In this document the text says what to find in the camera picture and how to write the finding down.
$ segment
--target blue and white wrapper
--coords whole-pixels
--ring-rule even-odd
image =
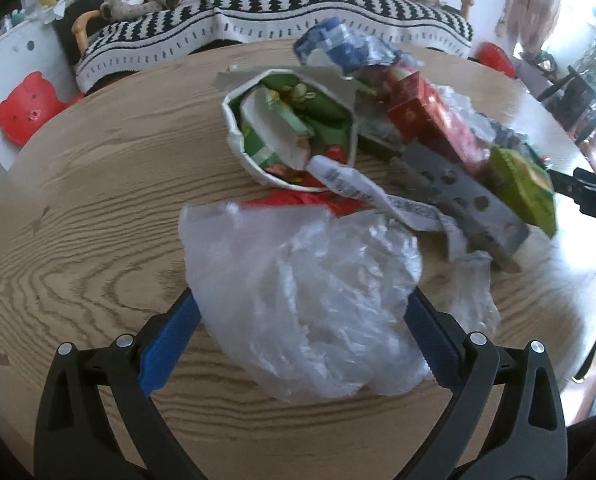
[[[338,65],[345,75],[364,66],[399,63],[419,68],[423,63],[411,54],[386,43],[380,38],[349,30],[338,18],[329,18],[311,27],[293,44],[293,53],[300,64]]]

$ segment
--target red packaging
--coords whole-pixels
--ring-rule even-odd
[[[444,103],[420,72],[392,87],[387,115],[405,142],[417,139],[450,162],[462,164],[471,175],[487,160],[487,150],[478,145],[467,121]]]
[[[266,198],[250,200],[243,205],[253,207],[276,207],[283,205],[326,205],[336,216],[346,216],[360,209],[367,209],[367,205],[360,200],[345,198],[325,191],[322,193],[305,193],[290,189],[281,189],[271,193]]]
[[[414,68],[398,64],[388,66],[370,65],[361,69],[358,77],[360,81],[376,90],[378,101],[389,105],[393,88],[399,81],[415,72]]]

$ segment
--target crumpled plastic wrap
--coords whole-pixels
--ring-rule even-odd
[[[387,116],[388,106],[377,101],[366,92],[358,92],[353,111],[358,126],[358,133],[370,139],[380,139],[394,149],[404,146],[404,139],[398,128]]]
[[[316,402],[368,385],[394,396],[428,377],[402,319],[421,254],[415,236],[389,215],[367,210],[336,219],[322,206],[187,206],[179,235],[206,330],[270,395]],[[480,264],[482,290],[470,290],[473,269],[457,272],[452,313],[466,330],[491,333],[496,322],[488,316],[497,311],[489,257],[464,258]]]
[[[380,38],[350,30],[338,18],[328,18],[311,27],[293,44],[293,53],[300,64],[335,64],[345,75],[370,65],[399,63],[413,68],[423,65],[411,54]]]
[[[433,87],[443,97],[447,105],[458,110],[478,139],[487,144],[493,144],[496,139],[496,132],[489,120],[473,109],[472,100],[469,96],[459,94],[450,86],[433,85]]]

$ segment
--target trash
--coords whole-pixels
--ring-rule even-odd
[[[386,104],[362,91],[357,93],[353,106],[358,134],[398,151],[404,147],[404,140],[398,128],[387,117],[388,109]]]
[[[520,272],[513,256],[529,236],[520,218],[457,165],[418,142],[389,164],[389,180],[398,194],[432,203],[456,219],[468,243],[487,251],[505,272]]]
[[[271,123],[267,123],[269,128],[266,133],[257,132],[248,120],[243,120],[244,101],[251,95],[251,91],[260,87],[270,91],[268,99],[265,97],[264,102],[258,103],[258,106],[268,109],[268,113],[264,113],[265,120],[270,121],[273,116],[274,121],[284,123],[285,134],[289,133],[287,128],[295,132],[296,128],[303,130],[305,138],[302,140],[308,139],[310,155],[326,155],[353,166],[357,145],[353,99],[357,83],[340,79],[337,77],[339,72],[333,73],[336,76],[332,77],[332,71],[329,68],[315,70],[311,67],[309,70],[300,68],[296,70],[272,68],[242,72],[236,70],[233,73],[219,75],[216,85],[223,88],[246,78],[243,84],[227,93],[222,102],[222,110],[229,127],[227,142],[243,167],[257,182],[265,186],[296,191],[323,191],[319,182],[304,171],[305,151],[302,152],[302,156],[298,156],[295,150],[285,149],[279,153],[277,142],[273,147],[265,142],[264,139],[269,141],[272,136],[280,133],[277,125],[271,128]],[[284,118],[278,115],[279,110],[282,111]],[[255,113],[260,115],[255,121],[259,128],[262,112],[249,111],[252,114],[248,115],[249,120]],[[301,162],[297,159],[289,160],[288,157],[294,155],[298,156]]]
[[[344,198],[331,192],[305,193],[290,189],[279,189],[266,198],[250,200],[242,204],[242,206],[250,207],[277,207],[284,205],[324,205],[335,216],[346,216],[367,208],[367,205],[361,200]]]
[[[453,219],[386,195],[324,156],[307,168],[389,213],[336,219],[323,206],[227,203],[186,206],[180,216],[187,282],[206,329],[255,382],[281,400],[316,402],[352,396],[364,385],[399,395],[428,376],[402,319],[422,270],[417,240],[402,219],[419,230],[445,230],[456,265],[446,304],[467,332],[495,330],[491,258],[466,254]]]
[[[468,96],[459,94],[450,86],[432,86],[438,90],[447,106],[460,112],[460,115],[467,121],[478,139],[487,144],[493,144],[496,140],[496,131],[489,123],[488,118],[473,109],[472,100]]]
[[[556,234],[556,211],[549,174],[515,150],[494,147],[482,182],[527,224]]]
[[[389,104],[387,114],[405,142],[417,139],[472,175],[486,163],[489,150],[480,145],[460,112],[447,106],[420,72],[391,88]]]
[[[529,143],[529,137],[525,134],[515,131],[512,128],[503,126],[498,121],[483,115],[489,121],[491,128],[496,133],[494,144],[499,148],[509,148],[520,153],[527,160],[540,166],[543,170],[548,170],[552,164],[548,156],[542,155]]]
[[[403,64],[413,68],[423,65],[411,54],[380,38],[350,30],[338,18],[328,18],[311,27],[293,44],[300,64],[338,65],[345,75],[364,66]]]

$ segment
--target cardboard box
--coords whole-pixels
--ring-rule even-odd
[[[459,112],[448,107],[440,94],[415,72],[393,85],[387,115],[405,142],[418,140],[450,162],[461,164],[471,175],[478,173],[488,150]]]

